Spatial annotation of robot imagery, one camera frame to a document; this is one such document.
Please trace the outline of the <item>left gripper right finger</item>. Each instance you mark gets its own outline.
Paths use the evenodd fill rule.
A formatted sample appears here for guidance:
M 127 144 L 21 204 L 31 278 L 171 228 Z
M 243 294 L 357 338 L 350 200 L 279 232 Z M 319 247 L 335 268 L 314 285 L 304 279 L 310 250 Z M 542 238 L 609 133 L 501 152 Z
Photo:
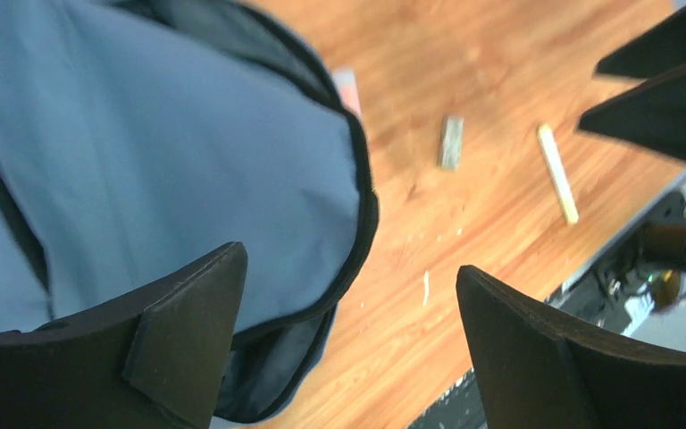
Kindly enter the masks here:
M 456 295 L 491 428 L 686 428 L 686 352 L 622 336 L 466 265 Z

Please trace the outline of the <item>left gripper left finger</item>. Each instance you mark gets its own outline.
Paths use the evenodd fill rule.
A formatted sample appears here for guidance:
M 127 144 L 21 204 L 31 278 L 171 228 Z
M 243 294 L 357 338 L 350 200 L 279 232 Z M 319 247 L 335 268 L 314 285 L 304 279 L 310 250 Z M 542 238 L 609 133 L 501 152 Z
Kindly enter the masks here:
M 0 332 L 0 428 L 206 428 L 247 273 L 225 244 L 32 332 Z

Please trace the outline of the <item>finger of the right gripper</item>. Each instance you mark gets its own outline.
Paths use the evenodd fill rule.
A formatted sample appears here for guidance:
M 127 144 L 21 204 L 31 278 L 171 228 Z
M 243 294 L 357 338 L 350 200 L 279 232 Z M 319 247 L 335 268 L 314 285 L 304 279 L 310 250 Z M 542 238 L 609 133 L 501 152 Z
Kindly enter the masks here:
M 686 63 L 591 107 L 578 129 L 686 162 Z
M 636 38 L 601 58 L 596 74 L 648 79 L 686 63 L 686 2 Z

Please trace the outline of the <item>white yellow highlighter pen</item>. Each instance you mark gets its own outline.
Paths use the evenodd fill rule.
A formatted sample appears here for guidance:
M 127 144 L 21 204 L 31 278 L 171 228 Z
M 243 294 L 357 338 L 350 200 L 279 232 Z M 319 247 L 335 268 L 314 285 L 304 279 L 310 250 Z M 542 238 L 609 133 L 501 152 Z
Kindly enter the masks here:
M 547 124 L 537 129 L 537 138 L 548 166 L 554 189 L 559 200 L 564 219 L 568 224 L 579 222 L 580 216 L 574 200 L 571 186 L 560 156 L 553 130 Z

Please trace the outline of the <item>blue grey backpack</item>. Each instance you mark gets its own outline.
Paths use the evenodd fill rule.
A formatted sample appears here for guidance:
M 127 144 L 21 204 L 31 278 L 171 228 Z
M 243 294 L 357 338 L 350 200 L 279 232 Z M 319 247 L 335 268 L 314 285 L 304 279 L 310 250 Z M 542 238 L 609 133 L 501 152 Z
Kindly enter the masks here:
M 239 1 L 0 1 L 0 332 L 232 242 L 247 273 L 211 423 L 319 363 L 379 221 L 366 137 L 315 51 Z

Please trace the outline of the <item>speckled grey eraser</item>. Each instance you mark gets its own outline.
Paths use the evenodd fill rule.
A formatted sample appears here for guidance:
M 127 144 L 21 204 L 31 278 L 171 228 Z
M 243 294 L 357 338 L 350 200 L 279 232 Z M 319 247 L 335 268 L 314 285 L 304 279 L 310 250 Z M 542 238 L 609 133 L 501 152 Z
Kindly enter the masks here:
M 456 171 L 460 164 L 464 138 L 464 118 L 447 115 L 444 118 L 438 154 L 438 166 L 447 171 Z

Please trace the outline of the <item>pink yellow highlighter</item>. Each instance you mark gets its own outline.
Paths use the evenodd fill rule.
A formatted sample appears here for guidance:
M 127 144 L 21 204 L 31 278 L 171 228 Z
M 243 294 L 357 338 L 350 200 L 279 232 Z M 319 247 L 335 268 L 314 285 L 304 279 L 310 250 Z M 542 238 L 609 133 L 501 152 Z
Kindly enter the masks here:
M 355 71 L 350 67 L 341 67 L 333 70 L 331 77 L 343 105 L 361 121 L 362 109 Z

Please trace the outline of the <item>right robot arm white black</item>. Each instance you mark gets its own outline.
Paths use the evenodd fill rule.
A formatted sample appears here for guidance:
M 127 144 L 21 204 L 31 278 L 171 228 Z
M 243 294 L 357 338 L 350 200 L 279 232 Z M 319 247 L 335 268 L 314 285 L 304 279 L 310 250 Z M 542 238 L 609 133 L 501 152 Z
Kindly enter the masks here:
M 686 162 L 686 5 L 601 58 L 595 72 L 640 84 L 585 111 L 579 130 Z M 632 242 L 634 260 L 686 273 L 686 225 L 646 225 Z

